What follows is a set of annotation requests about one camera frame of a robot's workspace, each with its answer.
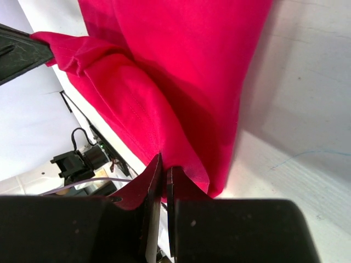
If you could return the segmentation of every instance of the black cable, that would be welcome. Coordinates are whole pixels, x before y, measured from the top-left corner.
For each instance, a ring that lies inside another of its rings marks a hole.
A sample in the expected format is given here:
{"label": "black cable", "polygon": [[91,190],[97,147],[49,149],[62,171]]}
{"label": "black cable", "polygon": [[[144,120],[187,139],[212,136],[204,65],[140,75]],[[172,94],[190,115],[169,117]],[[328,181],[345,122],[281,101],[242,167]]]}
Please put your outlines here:
{"label": "black cable", "polygon": [[89,140],[89,137],[88,137],[88,134],[87,134],[86,130],[84,130],[83,128],[76,128],[76,129],[74,129],[74,130],[72,131],[72,134],[71,134],[73,149],[74,149],[75,151],[77,151],[77,143],[76,143],[76,139],[75,139],[75,132],[78,131],[78,130],[81,130],[81,131],[84,132],[84,135],[86,136],[87,141],[88,141],[88,143],[89,143],[91,146],[96,145],[96,144],[93,144],[93,143]]}

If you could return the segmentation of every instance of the white tabletop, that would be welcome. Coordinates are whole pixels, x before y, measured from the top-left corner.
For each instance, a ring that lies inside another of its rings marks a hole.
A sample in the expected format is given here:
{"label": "white tabletop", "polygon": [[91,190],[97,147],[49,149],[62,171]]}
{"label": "white tabletop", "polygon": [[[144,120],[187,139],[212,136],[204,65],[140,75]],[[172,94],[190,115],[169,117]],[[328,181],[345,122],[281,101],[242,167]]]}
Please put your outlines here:
{"label": "white tabletop", "polygon": [[[86,35],[76,1],[19,2],[35,31]],[[350,14],[349,0],[275,1],[246,78],[235,157],[221,195],[294,200],[323,262],[351,261]],[[55,72],[78,107],[142,171],[65,75]]]}

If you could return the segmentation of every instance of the white table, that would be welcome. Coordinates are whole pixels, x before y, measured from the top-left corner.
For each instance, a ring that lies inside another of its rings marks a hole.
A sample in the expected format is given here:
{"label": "white table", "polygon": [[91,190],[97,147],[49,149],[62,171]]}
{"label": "white table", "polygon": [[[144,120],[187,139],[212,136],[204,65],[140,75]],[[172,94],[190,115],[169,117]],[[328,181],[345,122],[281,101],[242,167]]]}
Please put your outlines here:
{"label": "white table", "polygon": [[[87,34],[76,1],[19,2],[35,31]],[[140,173],[140,160],[55,72]],[[221,197],[294,200],[322,261],[350,262],[350,110],[351,2],[275,1],[246,78],[233,167]]]}

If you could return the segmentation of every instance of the blue line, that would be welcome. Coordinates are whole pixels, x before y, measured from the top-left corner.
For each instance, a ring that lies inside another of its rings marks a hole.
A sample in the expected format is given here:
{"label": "blue line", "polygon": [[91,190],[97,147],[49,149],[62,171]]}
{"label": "blue line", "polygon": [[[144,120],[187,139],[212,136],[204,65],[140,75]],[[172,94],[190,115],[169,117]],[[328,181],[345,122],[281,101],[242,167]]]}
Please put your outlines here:
{"label": "blue line", "polygon": [[332,155],[341,155],[341,156],[347,156],[347,157],[351,157],[351,153],[345,153],[345,152],[338,152],[338,151],[334,151],[334,150],[316,150],[316,151],[306,151],[306,152],[301,152],[298,153],[297,155],[294,155],[292,157],[290,157],[289,159],[285,160],[284,162],[277,164],[276,166],[273,166],[272,168],[270,168],[270,170],[273,170],[285,163],[287,163],[288,161],[295,159],[296,157],[300,156],[300,155],[306,155],[307,153],[330,153]]}

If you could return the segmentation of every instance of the red fabric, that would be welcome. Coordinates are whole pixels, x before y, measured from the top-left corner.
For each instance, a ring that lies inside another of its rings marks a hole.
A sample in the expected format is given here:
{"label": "red fabric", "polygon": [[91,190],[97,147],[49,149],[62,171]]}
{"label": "red fabric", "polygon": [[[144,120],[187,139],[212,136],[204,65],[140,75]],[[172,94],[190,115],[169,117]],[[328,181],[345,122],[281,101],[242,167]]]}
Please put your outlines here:
{"label": "red fabric", "polygon": [[59,67],[145,163],[162,153],[212,197],[272,0],[79,0],[91,37],[40,32]]}

